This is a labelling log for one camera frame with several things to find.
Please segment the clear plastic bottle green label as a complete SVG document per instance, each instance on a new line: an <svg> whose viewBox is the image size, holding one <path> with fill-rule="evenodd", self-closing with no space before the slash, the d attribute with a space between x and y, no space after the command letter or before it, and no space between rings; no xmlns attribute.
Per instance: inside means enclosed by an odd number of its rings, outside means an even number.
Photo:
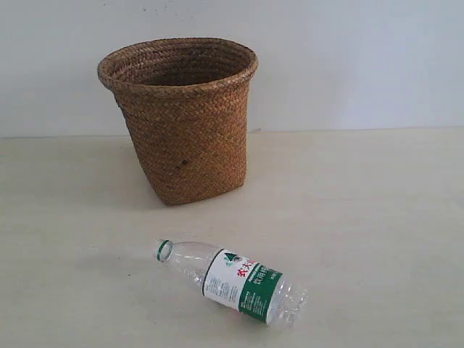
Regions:
<svg viewBox="0 0 464 348"><path fill-rule="evenodd" d="M219 246L159 239L152 254L203 297L268 326L292 327L307 303L307 290L285 274Z"/></svg>

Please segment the brown woven wicker basket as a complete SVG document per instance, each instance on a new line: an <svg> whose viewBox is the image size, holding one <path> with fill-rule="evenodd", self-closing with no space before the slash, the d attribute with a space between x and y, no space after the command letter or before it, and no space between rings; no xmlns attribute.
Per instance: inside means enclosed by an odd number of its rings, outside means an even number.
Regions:
<svg viewBox="0 0 464 348"><path fill-rule="evenodd" d="M223 38L136 43L98 64L120 108L142 170L166 205L210 199L243 186L248 47Z"/></svg>

